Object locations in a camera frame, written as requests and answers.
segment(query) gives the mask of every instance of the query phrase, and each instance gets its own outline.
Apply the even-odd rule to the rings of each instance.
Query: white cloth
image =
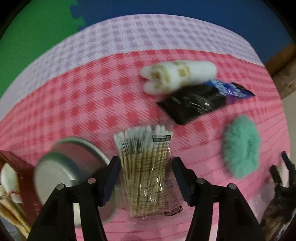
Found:
[[[8,163],[5,163],[0,171],[0,183],[12,201],[22,203],[17,173]]]
[[[141,76],[148,79],[144,91],[150,95],[169,94],[184,86],[202,84],[216,75],[217,67],[209,61],[162,62],[141,70]]]

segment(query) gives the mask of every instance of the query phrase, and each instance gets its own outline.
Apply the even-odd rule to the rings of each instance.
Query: pink checkered tablecloth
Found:
[[[0,149],[36,165],[55,141],[80,136],[108,157],[116,155],[112,133],[165,118],[156,98],[143,92],[139,73],[146,65],[172,60],[211,61],[220,80],[241,84],[256,95],[185,126],[176,125],[171,150],[212,184],[237,184],[260,219],[273,195],[269,167],[279,164],[283,150],[290,151],[284,110],[250,44],[201,20],[131,15],[97,23],[65,39],[29,65],[0,100]],[[262,140],[260,167],[243,180],[232,178],[221,157],[224,127],[239,114],[256,123]],[[120,209],[104,226],[108,240],[175,240],[187,234],[191,221],[151,232],[133,230],[126,219]],[[217,221],[218,207],[213,229]],[[76,233],[82,240],[82,231]]]

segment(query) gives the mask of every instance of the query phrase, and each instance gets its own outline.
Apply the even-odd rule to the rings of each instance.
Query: silver metal tin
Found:
[[[85,139],[67,137],[59,140],[41,157],[35,169],[34,183],[41,203],[46,202],[58,184],[63,183],[66,187],[78,185],[109,162],[98,147]],[[110,201],[99,207],[103,224],[116,212],[116,193],[113,191]],[[74,220],[75,226],[80,227],[79,204],[74,204]]]

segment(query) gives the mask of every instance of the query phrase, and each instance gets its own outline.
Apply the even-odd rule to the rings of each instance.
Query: fuzzy scrubber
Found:
[[[259,167],[260,135],[255,123],[242,115],[224,134],[223,153],[228,169],[235,178],[244,178]]]

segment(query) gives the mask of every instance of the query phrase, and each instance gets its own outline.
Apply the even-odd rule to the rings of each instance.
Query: plastic bag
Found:
[[[169,164],[171,130],[172,126],[164,125],[137,126],[114,135],[132,223],[152,216],[173,216],[183,209],[173,190],[178,187]]]
[[[227,84],[211,80],[202,85],[187,86],[157,104],[179,125],[234,103],[237,99],[247,99],[254,94],[236,83]]]

